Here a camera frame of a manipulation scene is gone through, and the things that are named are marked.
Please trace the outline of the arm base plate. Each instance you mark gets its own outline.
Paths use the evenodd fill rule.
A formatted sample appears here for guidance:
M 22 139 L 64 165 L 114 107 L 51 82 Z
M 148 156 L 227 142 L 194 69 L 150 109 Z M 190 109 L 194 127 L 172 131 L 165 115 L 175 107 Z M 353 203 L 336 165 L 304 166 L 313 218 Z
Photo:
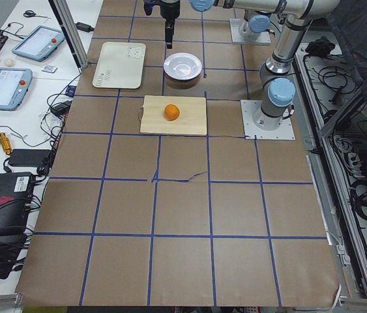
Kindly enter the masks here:
M 271 38 L 267 29 L 271 21 L 267 16 L 254 16 L 248 21 L 232 18 L 229 20 L 231 41 L 234 44 L 269 46 Z
M 249 140 L 295 140 L 288 109 L 281 117 L 267 117 L 261 100 L 241 100 L 244 137 Z

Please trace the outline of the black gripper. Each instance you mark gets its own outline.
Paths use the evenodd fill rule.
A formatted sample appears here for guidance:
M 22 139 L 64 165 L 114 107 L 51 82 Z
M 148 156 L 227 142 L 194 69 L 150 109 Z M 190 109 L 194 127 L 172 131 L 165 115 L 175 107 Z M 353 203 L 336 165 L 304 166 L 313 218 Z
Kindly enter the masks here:
M 144 0 L 143 9 L 147 16 L 153 12 L 154 6 L 160 7 L 160 15 L 163 18 L 178 18 L 180 15 L 180 1 Z M 167 49 L 173 48 L 174 20 L 165 21 L 165 43 Z

